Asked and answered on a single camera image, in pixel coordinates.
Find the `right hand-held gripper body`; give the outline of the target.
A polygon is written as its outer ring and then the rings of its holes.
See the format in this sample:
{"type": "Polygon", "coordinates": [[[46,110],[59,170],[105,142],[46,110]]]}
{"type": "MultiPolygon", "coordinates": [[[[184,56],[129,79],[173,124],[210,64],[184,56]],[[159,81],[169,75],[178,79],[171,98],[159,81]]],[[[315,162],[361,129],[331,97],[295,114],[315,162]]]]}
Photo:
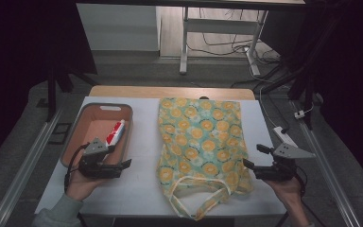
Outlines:
{"type": "Polygon", "coordinates": [[[282,143],[273,148],[271,166],[255,166],[255,177],[264,181],[284,182],[291,180],[297,173],[296,159],[315,158],[314,153],[282,143]]]}

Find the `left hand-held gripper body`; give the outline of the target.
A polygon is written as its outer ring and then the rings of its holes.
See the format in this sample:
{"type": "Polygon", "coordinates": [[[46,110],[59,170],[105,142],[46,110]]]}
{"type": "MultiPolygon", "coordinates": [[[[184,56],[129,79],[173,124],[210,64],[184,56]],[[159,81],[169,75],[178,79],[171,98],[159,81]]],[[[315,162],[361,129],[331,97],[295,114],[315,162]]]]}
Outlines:
{"type": "Polygon", "coordinates": [[[106,144],[96,137],[81,155],[79,172],[91,179],[119,178],[123,169],[120,162],[109,159],[112,154],[113,152],[107,153],[106,144]]]}

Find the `red and white toothpaste tube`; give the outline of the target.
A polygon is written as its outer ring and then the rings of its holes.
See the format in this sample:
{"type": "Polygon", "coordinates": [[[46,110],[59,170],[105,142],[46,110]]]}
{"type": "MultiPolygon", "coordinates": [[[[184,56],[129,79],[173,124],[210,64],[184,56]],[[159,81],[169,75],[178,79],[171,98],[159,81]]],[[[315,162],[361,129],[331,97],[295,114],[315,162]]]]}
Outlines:
{"type": "Polygon", "coordinates": [[[121,139],[125,130],[125,120],[118,121],[106,138],[106,146],[115,146],[121,139]]]}

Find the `pink plastic basket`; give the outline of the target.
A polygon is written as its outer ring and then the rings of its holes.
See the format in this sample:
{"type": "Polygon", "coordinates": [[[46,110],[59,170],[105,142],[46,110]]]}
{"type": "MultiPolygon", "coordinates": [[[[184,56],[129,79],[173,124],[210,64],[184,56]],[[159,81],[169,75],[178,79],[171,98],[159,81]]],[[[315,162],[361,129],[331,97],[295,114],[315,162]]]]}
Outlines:
{"type": "MultiPolygon", "coordinates": [[[[106,144],[106,138],[113,126],[120,120],[125,120],[125,130],[115,145],[115,150],[109,159],[116,162],[125,162],[128,156],[128,145],[132,129],[133,110],[127,104],[89,103],[85,104],[78,114],[71,134],[65,143],[60,161],[69,166],[75,151],[82,145],[91,143],[96,137],[106,144]]],[[[81,150],[74,160],[76,166],[85,149],[81,150]]]]}

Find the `yellow floral fabric bag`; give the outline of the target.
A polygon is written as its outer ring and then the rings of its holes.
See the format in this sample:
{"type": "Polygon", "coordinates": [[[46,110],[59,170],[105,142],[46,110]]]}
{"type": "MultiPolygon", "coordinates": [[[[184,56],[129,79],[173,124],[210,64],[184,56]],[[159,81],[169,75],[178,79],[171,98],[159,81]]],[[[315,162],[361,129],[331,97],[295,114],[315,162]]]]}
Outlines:
{"type": "Polygon", "coordinates": [[[158,127],[164,145],[156,174],[179,217],[201,220],[231,195],[253,190],[238,102],[162,98],[158,127]]]}

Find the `person's right hand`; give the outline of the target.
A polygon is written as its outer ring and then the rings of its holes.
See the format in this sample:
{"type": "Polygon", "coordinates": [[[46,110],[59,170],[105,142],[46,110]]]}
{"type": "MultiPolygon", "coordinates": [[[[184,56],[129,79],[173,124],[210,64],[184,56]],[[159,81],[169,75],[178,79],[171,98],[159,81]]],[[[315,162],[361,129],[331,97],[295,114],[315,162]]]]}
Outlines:
{"type": "Polygon", "coordinates": [[[266,181],[285,207],[297,207],[301,203],[301,185],[296,178],[289,181],[266,181]]]}

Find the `person's left hand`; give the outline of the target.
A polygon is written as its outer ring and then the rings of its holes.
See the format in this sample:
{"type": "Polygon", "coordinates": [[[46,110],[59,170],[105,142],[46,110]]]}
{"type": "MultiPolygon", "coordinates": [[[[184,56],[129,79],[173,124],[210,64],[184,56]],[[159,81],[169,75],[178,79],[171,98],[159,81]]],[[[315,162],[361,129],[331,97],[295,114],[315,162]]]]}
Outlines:
{"type": "Polygon", "coordinates": [[[98,186],[105,182],[106,179],[86,178],[77,170],[71,174],[65,194],[75,201],[84,201],[98,186]]]}

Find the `white power strip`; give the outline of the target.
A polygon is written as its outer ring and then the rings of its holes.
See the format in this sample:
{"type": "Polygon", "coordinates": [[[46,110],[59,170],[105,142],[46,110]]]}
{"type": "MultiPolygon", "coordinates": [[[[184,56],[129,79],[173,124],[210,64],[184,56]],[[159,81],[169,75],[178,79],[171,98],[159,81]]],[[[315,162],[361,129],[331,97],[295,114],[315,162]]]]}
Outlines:
{"type": "Polygon", "coordinates": [[[284,143],[287,143],[291,146],[297,147],[297,144],[292,140],[292,138],[287,134],[286,129],[283,129],[282,127],[275,127],[273,129],[274,133],[277,135],[277,137],[284,143]]]}

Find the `black metal stand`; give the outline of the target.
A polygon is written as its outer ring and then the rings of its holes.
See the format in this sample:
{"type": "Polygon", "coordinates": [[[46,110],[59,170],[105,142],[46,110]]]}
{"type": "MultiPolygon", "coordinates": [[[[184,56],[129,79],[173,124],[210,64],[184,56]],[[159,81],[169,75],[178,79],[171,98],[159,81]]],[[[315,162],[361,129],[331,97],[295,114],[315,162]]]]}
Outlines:
{"type": "Polygon", "coordinates": [[[66,64],[59,64],[56,62],[51,62],[48,64],[47,68],[47,87],[48,87],[48,101],[47,101],[47,108],[48,108],[48,116],[46,118],[47,122],[50,122],[54,114],[57,111],[57,99],[56,99],[56,85],[59,85],[60,88],[65,93],[70,93],[74,85],[70,80],[70,76],[74,75],[77,78],[83,80],[87,84],[91,86],[98,85],[98,82],[91,79],[86,73],[77,70],[74,67],[71,67],[66,64]]]}
{"type": "Polygon", "coordinates": [[[315,66],[313,63],[304,63],[302,67],[290,73],[288,76],[276,80],[269,86],[261,90],[261,94],[267,94],[276,88],[286,85],[293,81],[287,96],[291,100],[296,100],[304,95],[304,123],[309,129],[312,129],[311,124],[311,111],[313,109],[313,94],[314,94],[314,77],[315,66]]]}

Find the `wooden table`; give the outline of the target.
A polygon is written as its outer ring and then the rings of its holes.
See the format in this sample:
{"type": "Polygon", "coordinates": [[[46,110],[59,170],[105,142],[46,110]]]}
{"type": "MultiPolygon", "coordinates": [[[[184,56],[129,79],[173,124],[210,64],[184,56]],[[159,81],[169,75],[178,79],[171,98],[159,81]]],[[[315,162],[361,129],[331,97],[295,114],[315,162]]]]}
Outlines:
{"type": "Polygon", "coordinates": [[[214,100],[255,100],[250,89],[202,88],[202,87],[149,87],[149,86],[94,86],[89,96],[147,97],[162,98],[168,96],[200,98],[214,100]]]}

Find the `aluminium rail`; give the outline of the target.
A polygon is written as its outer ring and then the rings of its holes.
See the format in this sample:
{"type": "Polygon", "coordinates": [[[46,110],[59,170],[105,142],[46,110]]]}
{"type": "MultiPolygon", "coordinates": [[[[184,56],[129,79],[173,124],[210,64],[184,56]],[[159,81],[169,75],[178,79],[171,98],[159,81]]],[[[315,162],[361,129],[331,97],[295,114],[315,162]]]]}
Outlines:
{"type": "Polygon", "coordinates": [[[10,184],[9,189],[1,200],[0,227],[5,227],[6,223],[8,222],[17,201],[26,187],[26,183],[28,182],[31,173],[33,172],[46,144],[48,143],[49,137],[51,136],[54,128],[61,118],[62,113],[63,108],[58,108],[58,110],[53,114],[51,120],[43,124],[42,129],[28,151],[28,154],[21,164],[20,169],[17,171],[12,183],[10,184]]]}
{"type": "Polygon", "coordinates": [[[297,145],[317,155],[301,164],[308,177],[305,203],[327,227],[363,227],[354,198],[362,169],[323,119],[319,103],[305,114],[311,117],[310,125],[302,119],[290,123],[290,135],[297,145]]]}

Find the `white metal desk frame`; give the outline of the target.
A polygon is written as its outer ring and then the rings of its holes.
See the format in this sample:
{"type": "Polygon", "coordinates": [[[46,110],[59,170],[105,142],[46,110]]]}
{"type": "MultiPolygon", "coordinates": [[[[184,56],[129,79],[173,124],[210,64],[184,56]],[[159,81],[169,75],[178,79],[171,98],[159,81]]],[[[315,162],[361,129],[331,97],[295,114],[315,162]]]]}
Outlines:
{"type": "Polygon", "coordinates": [[[182,16],[182,44],[181,44],[181,61],[180,74],[185,75],[187,72],[187,38],[188,33],[214,33],[214,34],[235,34],[251,35],[252,43],[245,47],[245,55],[250,64],[250,70],[254,76],[259,76],[260,71],[255,63],[254,51],[260,34],[268,16],[267,10],[260,10],[256,21],[231,21],[218,19],[190,19],[189,8],[183,9],[182,16]]]}

